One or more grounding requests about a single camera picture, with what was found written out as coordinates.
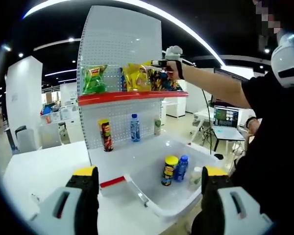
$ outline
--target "laptop screen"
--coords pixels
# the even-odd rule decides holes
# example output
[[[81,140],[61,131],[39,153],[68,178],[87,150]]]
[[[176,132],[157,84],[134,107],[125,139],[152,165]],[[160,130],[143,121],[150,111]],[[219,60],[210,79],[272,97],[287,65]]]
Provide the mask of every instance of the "laptop screen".
[[[239,110],[225,107],[215,107],[214,126],[237,127],[239,119]]]

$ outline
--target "water bottle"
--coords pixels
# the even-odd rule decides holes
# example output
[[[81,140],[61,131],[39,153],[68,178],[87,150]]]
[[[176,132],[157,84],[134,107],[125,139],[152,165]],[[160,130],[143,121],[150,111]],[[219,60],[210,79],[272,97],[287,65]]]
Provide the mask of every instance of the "water bottle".
[[[131,138],[133,142],[138,142],[141,140],[141,136],[139,133],[139,121],[137,118],[137,114],[132,114],[131,119]]]
[[[178,182],[182,182],[184,180],[184,175],[188,168],[188,156],[183,155],[180,160],[178,161],[175,174],[174,174],[174,180]]]

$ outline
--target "white bottle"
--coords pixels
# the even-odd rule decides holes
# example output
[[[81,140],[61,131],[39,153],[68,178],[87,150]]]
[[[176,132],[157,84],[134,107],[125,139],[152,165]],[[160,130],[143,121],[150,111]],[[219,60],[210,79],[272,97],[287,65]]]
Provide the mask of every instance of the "white bottle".
[[[194,170],[191,173],[189,189],[191,191],[196,191],[201,185],[201,174],[202,168],[200,166],[194,167]]]
[[[156,116],[153,123],[153,132],[156,136],[161,134],[161,119]]]

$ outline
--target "pegboard shelf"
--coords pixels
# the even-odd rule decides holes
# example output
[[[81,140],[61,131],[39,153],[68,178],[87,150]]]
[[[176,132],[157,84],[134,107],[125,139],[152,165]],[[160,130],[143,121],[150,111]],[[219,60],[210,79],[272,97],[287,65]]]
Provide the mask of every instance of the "pegboard shelf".
[[[182,91],[153,91],[153,92],[110,92],[102,94],[87,94],[78,97],[79,106],[101,104],[114,101],[135,99],[152,99],[167,97],[188,97],[187,92]]]

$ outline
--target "white headset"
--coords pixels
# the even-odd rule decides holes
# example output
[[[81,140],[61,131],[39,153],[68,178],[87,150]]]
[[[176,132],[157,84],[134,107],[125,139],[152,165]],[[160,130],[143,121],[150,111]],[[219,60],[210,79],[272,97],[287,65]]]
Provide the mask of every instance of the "white headset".
[[[279,32],[279,46],[271,57],[271,67],[283,87],[294,86],[294,34]]]

